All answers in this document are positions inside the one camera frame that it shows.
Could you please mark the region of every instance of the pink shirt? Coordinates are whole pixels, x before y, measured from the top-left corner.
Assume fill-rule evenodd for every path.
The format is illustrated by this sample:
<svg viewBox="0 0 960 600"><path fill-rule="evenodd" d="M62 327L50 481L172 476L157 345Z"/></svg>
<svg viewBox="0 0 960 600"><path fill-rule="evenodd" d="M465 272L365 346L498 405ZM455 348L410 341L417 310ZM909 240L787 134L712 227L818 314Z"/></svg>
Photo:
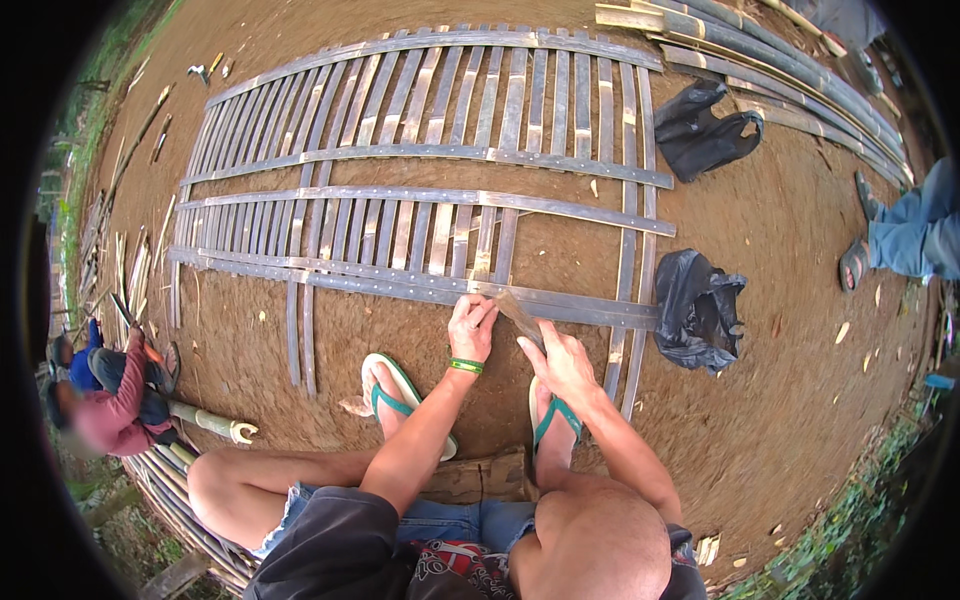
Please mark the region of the pink shirt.
<svg viewBox="0 0 960 600"><path fill-rule="evenodd" d="M137 418L146 360L143 331L131 329L127 366L117 395L105 391L84 394L73 415L73 427L92 448L113 456L132 456L154 444L148 431L158 434L173 426L169 419L160 425L144 425Z"/></svg>

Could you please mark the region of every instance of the bracelet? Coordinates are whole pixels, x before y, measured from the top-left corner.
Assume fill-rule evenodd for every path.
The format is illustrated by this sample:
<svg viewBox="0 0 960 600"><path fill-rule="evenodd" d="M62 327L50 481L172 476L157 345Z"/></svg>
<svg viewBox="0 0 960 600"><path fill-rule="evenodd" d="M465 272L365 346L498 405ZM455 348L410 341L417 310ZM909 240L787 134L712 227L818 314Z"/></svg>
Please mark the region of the bracelet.
<svg viewBox="0 0 960 600"><path fill-rule="evenodd" d="M475 372L478 375L483 372L483 363L466 358L451 358L450 367L453 369L463 369L464 371Z"/></svg>

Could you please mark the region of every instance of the denim shorts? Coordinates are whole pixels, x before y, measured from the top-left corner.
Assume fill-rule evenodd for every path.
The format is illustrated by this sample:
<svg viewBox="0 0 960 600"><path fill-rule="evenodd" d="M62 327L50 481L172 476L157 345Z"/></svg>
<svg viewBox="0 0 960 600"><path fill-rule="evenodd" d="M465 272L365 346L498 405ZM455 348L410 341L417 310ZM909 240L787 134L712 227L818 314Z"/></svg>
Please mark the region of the denim shorts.
<svg viewBox="0 0 960 600"><path fill-rule="evenodd" d="M283 519L267 534L254 556L264 559L283 537L286 529L300 516L317 486L294 484L287 493ZM494 553L509 553L517 540L534 531L535 502L481 500L456 505L414 500L396 529L396 543L414 540L472 541Z"/></svg>

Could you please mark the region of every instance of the t-shirt sleeve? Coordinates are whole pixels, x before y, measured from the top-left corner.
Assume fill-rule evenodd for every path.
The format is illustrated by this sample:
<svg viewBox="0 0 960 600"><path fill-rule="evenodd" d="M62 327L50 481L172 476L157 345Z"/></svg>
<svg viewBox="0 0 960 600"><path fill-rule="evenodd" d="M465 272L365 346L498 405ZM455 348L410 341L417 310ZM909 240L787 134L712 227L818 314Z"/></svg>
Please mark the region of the t-shirt sleeve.
<svg viewBox="0 0 960 600"><path fill-rule="evenodd" d="M416 560L393 559L398 524L380 496L320 488L253 574L244 598L402 598Z"/></svg>
<svg viewBox="0 0 960 600"><path fill-rule="evenodd" d="M693 558L693 535L680 525L667 525L670 536L670 583L660 600L707 600L707 588Z"/></svg>

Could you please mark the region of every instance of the leaf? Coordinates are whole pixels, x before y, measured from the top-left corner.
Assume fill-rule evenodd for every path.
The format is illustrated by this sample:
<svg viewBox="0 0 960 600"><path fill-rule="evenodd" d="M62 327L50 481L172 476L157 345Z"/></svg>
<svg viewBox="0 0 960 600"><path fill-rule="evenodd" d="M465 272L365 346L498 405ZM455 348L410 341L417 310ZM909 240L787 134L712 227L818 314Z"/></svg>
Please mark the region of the leaf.
<svg viewBox="0 0 960 600"><path fill-rule="evenodd" d="M834 340L833 343L839 344L840 342L843 342L843 339L847 337L848 331L850 331L850 322L844 321L844 323L840 325L840 331L837 332L837 339Z"/></svg>

